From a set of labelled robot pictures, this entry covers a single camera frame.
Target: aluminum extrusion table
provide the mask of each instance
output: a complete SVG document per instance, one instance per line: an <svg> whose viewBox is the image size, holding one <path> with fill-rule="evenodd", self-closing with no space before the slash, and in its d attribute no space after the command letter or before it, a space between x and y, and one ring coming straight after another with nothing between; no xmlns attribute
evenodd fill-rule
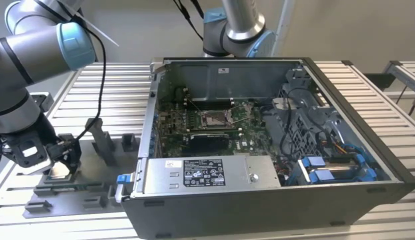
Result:
<svg viewBox="0 0 415 240"><path fill-rule="evenodd" d="M316 62L348 102L415 176L415 121L398 108L352 65ZM102 64L74 73L56 96L48 119L56 133L82 131L97 112ZM103 95L103 129L113 138L141 134L150 88L149 63L110 63ZM0 238L16 239L137 239L125 212L24 219L24 204L39 175L20 175L12 162L0 174ZM192 239L415 239L415 191L396 204L374 208L352 226Z"/></svg>

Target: warning label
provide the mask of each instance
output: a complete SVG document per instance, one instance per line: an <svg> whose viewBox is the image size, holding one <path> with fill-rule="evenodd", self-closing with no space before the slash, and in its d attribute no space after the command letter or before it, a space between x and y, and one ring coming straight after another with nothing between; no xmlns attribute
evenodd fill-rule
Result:
<svg viewBox="0 0 415 240"><path fill-rule="evenodd" d="M184 160L184 185L186 187L225 186L222 160Z"/></svg>

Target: blue latch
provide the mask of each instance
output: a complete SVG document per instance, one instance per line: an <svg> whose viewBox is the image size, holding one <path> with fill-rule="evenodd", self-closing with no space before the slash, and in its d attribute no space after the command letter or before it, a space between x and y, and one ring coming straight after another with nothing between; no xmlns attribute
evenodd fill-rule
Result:
<svg viewBox="0 0 415 240"><path fill-rule="evenodd" d="M329 170L316 170L309 173L309 180L312 181L313 184L323 183L325 181L332 181L335 180L335 177L331 173Z"/></svg>
<svg viewBox="0 0 415 240"><path fill-rule="evenodd" d="M304 167L321 168L324 167L325 161L320 156L307 156L303 158Z"/></svg>
<svg viewBox="0 0 415 240"><path fill-rule="evenodd" d="M117 184L129 184L131 183L131 175L130 174L122 174L117 177Z"/></svg>

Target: white wall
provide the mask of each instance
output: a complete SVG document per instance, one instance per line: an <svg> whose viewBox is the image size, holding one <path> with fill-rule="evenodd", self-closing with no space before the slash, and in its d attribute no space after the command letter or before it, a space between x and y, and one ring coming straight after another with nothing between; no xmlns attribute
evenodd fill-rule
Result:
<svg viewBox="0 0 415 240"><path fill-rule="evenodd" d="M351 60L367 72L415 61L415 0L296 0L283 55Z"/></svg>
<svg viewBox="0 0 415 240"><path fill-rule="evenodd" d="M182 0L202 34L202 19L189 0ZM204 10L220 0L200 0ZM258 0L268 28L277 29L283 0ZM90 21L121 47L105 42L110 62L147 62L153 57L200 57L202 42L172 0L87 0L82 6Z"/></svg>

